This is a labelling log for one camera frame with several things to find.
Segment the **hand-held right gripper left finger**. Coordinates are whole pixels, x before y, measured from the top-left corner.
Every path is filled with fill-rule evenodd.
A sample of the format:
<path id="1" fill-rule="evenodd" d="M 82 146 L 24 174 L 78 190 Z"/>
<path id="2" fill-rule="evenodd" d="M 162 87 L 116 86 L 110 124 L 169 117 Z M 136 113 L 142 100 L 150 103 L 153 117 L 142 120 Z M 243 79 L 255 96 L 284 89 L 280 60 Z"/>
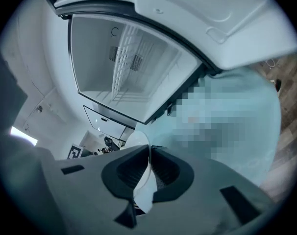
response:
<path id="1" fill-rule="evenodd" d="M 103 157 L 57 161 L 44 148 L 0 134 L 0 182 L 18 211 L 44 235 L 146 235 L 133 189 L 116 170 L 146 157 L 146 145 Z"/>

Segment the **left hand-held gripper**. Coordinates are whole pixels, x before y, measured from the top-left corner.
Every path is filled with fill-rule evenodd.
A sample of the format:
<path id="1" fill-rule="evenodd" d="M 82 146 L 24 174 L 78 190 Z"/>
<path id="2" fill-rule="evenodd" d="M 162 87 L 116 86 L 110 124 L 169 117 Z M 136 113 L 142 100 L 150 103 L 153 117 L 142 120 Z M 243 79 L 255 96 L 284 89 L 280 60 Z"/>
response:
<path id="1" fill-rule="evenodd" d="M 76 159 L 76 158 L 80 158 L 83 152 L 83 147 L 72 144 L 67 159 Z"/>

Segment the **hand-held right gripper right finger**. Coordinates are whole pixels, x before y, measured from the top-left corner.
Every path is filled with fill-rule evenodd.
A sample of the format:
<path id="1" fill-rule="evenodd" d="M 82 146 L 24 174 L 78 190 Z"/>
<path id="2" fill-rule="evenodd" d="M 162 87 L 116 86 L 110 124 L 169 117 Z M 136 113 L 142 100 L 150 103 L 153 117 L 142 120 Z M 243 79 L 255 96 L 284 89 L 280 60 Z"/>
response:
<path id="1" fill-rule="evenodd" d="M 158 147 L 151 158 L 165 185 L 138 218 L 138 234 L 252 235 L 274 207 L 258 186 L 218 161 Z"/>

